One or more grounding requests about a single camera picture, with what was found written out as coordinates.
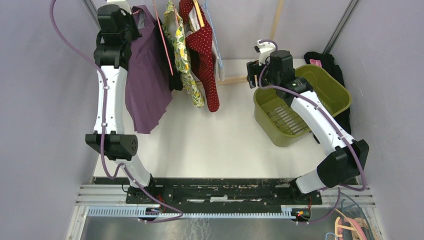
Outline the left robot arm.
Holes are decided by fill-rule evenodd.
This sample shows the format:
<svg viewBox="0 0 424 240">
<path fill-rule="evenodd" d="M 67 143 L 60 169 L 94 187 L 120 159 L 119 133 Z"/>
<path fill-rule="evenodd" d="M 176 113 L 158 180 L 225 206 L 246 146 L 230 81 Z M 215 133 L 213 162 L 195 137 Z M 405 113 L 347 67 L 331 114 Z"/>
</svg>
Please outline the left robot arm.
<svg viewBox="0 0 424 240">
<path fill-rule="evenodd" d="M 93 53 L 98 75 L 97 118 L 85 142 L 99 153 L 108 178 L 115 179 L 123 170 L 130 185 L 140 188 L 138 197 L 149 204 L 156 200 L 158 191 L 149 185 L 152 176 L 138 157 L 138 138 L 125 133 L 123 121 L 131 43 L 141 35 L 125 0 L 107 1 L 98 8 L 97 21 L 100 30 Z M 117 165 L 114 174 L 107 171 L 106 160 Z"/>
</svg>

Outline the purple pleated skirt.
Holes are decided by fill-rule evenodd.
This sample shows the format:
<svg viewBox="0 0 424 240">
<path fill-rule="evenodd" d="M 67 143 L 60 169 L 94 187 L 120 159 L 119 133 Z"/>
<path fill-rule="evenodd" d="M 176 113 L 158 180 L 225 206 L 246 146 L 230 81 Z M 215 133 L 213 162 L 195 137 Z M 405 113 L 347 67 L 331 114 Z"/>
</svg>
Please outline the purple pleated skirt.
<svg viewBox="0 0 424 240">
<path fill-rule="evenodd" d="M 173 99 L 169 88 L 171 73 L 156 18 L 146 5 L 133 6 L 132 11 L 141 36 L 130 45 L 125 104 L 134 130 L 150 134 Z"/>
</svg>

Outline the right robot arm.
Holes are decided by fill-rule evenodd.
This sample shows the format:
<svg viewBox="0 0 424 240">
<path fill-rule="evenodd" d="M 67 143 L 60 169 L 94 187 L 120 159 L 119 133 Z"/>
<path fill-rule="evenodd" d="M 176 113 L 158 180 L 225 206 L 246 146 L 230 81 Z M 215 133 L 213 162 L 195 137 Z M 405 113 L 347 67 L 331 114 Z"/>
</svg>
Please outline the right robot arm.
<svg viewBox="0 0 424 240">
<path fill-rule="evenodd" d="M 356 140 L 322 104 L 315 87 L 303 76 L 297 76 L 293 57 L 288 50 L 274 50 L 246 64 L 251 88 L 273 89 L 315 135 L 325 158 L 316 169 L 290 183 L 289 199 L 302 204 L 313 191 L 343 186 L 362 192 L 367 188 L 365 165 L 370 147 Z"/>
</svg>

